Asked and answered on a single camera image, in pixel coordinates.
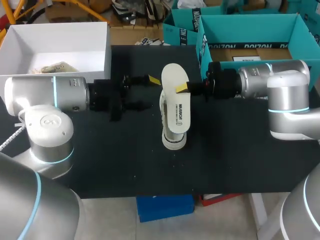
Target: yellow tape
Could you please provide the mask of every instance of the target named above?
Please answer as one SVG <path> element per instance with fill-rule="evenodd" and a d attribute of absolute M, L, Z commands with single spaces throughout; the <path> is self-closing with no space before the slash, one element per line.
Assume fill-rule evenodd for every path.
<path fill-rule="evenodd" d="M 188 91 L 187 83 L 185 82 L 185 83 L 181 84 L 180 86 L 176 86 L 175 87 L 175 92 L 177 94 L 188 93 L 189 91 Z"/>
<path fill-rule="evenodd" d="M 154 84 L 157 84 L 157 85 L 161 86 L 161 82 L 160 82 L 159 79 L 156 79 L 155 77 L 149 75 L 149 80 L 150 80 L 151 83 L 154 83 Z"/>

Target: red box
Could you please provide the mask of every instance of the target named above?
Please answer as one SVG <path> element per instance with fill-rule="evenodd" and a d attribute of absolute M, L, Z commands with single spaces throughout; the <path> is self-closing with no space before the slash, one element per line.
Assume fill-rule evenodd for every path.
<path fill-rule="evenodd" d="M 203 205 L 204 207 L 206 207 L 206 206 L 209 206 L 209 205 L 211 205 L 211 204 L 216 204 L 216 203 L 222 202 L 222 201 L 224 201 L 224 200 L 227 200 L 227 199 L 231 199 L 231 198 L 240 196 L 241 194 L 242 194 L 242 193 L 222 194 L 222 195 L 213 197 L 213 198 L 208 199 L 208 200 L 204 200 L 204 199 L 203 199 L 203 196 L 202 196 L 202 195 L 199 195 L 199 200 L 200 200 L 200 202 L 202 203 L 202 205 Z"/>

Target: white cable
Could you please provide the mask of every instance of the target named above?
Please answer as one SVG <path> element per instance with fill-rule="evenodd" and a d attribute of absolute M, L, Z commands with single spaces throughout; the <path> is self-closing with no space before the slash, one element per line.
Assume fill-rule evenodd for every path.
<path fill-rule="evenodd" d="M 20 127 L 14 134 L 12 134 L 4 143 L 0 145 L 0 152 L 9 144 L 11 143 L 23 130 L 25 130 L 26 125 Z"/>
<path fill-rule="evenodd" d="M 14 132 L 14 134 L 12 134 L 4 143 L 2 143 L 0 145 L 0 152 L 2 152 L 2 150 L 9 144 L 11 143 L 20 133 L 23 132 L 23 130 L 25 130 L 26 125 L 25 125 L 25 120 L 22 118 L 22 114 L 24 114 L 26 111 L 31 110 L 31 109 L 41 109 L 41 108 L 48 108 L 47 105 L 35 105 L 35 106 L 31 106 L 25 109 L 22 109 L 19 113 L 18 113 L 18 118 L 20 120 L 21 123 L 16 123 L 15 125 L 20 125 L 22 124 L 22 126 Z"/>

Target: black tabletop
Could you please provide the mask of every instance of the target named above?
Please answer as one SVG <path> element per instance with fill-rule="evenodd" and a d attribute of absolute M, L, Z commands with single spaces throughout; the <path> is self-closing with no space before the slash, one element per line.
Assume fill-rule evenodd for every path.
<path fill-rule="evenodd" d="M 200 81 L 192 46 L 113 46 L 111 77 L 149 74 L 180 64 L 189 80 Z M 127 111 L 120 122 L 103 112 L 68 113 L 74 125 L 72 170 L 60 182 L 81 198 L 136 195 L 290 192 L 319 163 L 317 141 L 282 141 L 268 127 L 262 99 L 191 98 L 186 146 L 171 151 L 162 143 L 161 87 L 134 87 L 132 100 L 153 103 L 143 112 Z M 313 89 L 310 107 L 320 106 Z M 0 102 L 0 142 L 18 122 Z M 26 133 L 4 153 L 13 157 L 29 147 Z"/>

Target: white sneaker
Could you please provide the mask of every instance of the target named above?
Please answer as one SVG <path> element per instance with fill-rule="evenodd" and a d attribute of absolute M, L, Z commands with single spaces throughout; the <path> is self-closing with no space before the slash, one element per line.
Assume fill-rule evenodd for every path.
<path fill-rule="evenodd" d="M 161 74 L 162 92 L 159 106 L 162 116 L 162 142 L 167 149 L 179 150 L 187 141 L 190 128 L 190 93 L 176 93 L 176 86 L 189 81 L 178 64 L 166 65 Z"/>

